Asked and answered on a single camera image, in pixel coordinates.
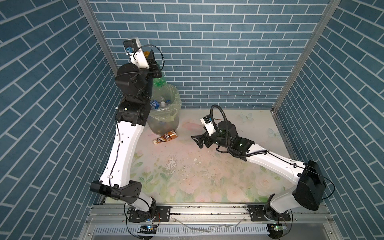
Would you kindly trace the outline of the blue label Pocari bottle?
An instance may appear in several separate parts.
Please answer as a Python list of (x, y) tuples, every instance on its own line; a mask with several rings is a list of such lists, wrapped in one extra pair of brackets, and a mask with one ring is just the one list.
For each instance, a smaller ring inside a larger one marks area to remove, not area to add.
[(150, 102), (151, 108), (157, 110), (160, 107), (160, 103), (156, 100)]

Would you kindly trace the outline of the brown coffee bottle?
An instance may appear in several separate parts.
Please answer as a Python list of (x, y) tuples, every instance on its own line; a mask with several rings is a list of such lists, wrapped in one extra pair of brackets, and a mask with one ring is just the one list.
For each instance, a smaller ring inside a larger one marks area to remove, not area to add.
[(154, 145), (158, 145), (161, 143), (166, 143), (166, 142), (169, 142), (171, 140), (174, 140), (177, 137), (178, 137), (177, 133), (174, 130), (172, 130), (172, 131), (169, 131), (169, 132), (163, 134), (161, 137), (153, 140), (153, 143), (154, 143)]

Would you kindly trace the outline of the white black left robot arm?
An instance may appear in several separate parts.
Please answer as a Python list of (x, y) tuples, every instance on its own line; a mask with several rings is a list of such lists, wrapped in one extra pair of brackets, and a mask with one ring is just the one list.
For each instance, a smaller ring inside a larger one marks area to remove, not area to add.
[(131, 61), (119, 67), (116, 86), (123, 96), (115, 115), (116, 133), (106, 168), (91, 192), (128, 204), (142, 221), (156, 213), (155, 199), (142, 191), (142, 183), (130, 179), (138, 140), (146, 126), (151, 107), (153, 80), (162, 77), (153, 51), (130, 54)]

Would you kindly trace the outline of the green soda bottle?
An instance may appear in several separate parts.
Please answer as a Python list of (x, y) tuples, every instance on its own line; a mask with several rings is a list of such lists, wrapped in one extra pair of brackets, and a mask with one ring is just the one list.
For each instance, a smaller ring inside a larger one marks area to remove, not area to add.
[(155, 78), (153, 79), (153, 86), (156, 88), (161, 88), (167, 84), (167, 81), (164, 78)]

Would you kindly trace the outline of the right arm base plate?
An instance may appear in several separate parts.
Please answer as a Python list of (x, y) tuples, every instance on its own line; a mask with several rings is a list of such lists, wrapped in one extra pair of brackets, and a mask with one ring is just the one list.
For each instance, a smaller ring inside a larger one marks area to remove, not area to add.
[(247, 205), (246, 210), (249, 212), (252, 222), (287, 222), (292, 219), (289, 211), (279, 214), (272, 208), (262, 205)]

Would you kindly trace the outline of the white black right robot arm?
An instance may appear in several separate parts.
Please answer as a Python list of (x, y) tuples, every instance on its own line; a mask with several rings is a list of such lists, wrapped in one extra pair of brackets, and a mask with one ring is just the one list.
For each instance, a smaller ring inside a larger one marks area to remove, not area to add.
[(280, 194), (269, 196), (263, 207), (263, 214), (268, 220), (276, 221), (280, 215), (297, 207), (311, 211), (319, 209), (326, 189), (326, 178), (316, 162), (303, 163), (270, 152), (254, 141), (240, 137), (230, 121), (222, 121), (217, 125), (206, 119), (201, 122), (205, 132), (192, 136), (199, 148), (212, 145), (224, 147), (231, 156), (264, 167), (294, 185)]

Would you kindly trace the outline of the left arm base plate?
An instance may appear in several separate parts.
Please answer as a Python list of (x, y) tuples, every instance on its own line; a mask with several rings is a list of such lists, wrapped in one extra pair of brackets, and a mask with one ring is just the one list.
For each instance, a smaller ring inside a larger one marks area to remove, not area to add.
[(149, 212), (143, 212), (131, 208), (127, 213), (128, 222), (130, 223), (169, 222), (170, 215), (170, 206), (151, 207)]

